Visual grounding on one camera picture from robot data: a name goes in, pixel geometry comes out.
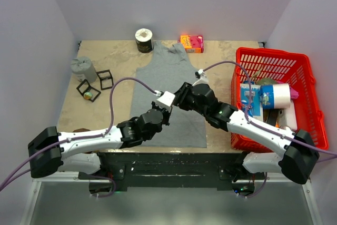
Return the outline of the grey sleeveless shirt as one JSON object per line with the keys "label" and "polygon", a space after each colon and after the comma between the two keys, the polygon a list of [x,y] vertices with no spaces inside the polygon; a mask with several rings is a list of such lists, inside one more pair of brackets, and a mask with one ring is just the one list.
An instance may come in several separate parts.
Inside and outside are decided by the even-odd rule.
{"label": "grey sleeveless shirt", "polygon": [[[154,42],[153,56],[147,66],[136,70],[136,78],[154,90],[176,92],[184,82],[193,83],[194,68],[181,43],[165,47],[160,41]],[[155,96],[142,85],[135,83],[131,116],[139,116],[151,108]],[[169,126],[143,146],[206,148],[206,129],[204,118],[194,111],[174,108]]]}

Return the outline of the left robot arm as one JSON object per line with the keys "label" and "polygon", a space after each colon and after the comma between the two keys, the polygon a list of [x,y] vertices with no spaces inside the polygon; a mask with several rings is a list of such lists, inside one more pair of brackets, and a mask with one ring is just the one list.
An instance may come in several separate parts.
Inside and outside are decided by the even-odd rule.
{"label": "left robot arm", "polygon": [[45,128],[28,144],[32,178],[43,178],[59,170],[66,159],[104,149],[124,149],[151,140],[169,125],[172,103],[159,100],[138,117],[123,121],[110,129],[82,133],[58,132],[55,126]]}

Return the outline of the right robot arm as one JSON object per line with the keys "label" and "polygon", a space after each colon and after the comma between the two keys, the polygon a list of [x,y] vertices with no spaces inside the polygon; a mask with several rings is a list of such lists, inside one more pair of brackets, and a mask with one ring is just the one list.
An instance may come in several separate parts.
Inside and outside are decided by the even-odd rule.
{"label": "right robot arm", "polygon": [[252,173],[281,173],[297,184],[306,184],[318,159],[309,132],[279,129],[256,120],[233,105],[219,101],[207,84],[184,83],[175,93],[174,105],[195,111],[216,129],[243,135],[270,149],[269,153],[249,153],[235,165],[240,179]]}

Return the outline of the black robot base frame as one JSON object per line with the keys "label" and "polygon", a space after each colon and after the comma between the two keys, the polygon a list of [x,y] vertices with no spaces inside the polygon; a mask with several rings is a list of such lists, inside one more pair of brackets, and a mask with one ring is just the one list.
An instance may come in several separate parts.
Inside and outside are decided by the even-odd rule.
{"label": "black robot base frame", "polygon": [[100,152],[99,171],[90,180],[90,193],[108,192],[111,177],[117,191],[128,188],[216,188],[231,191],[240,180],[263,180],[264,173],[249,173],[242,162],[246,153],[112,153]]}

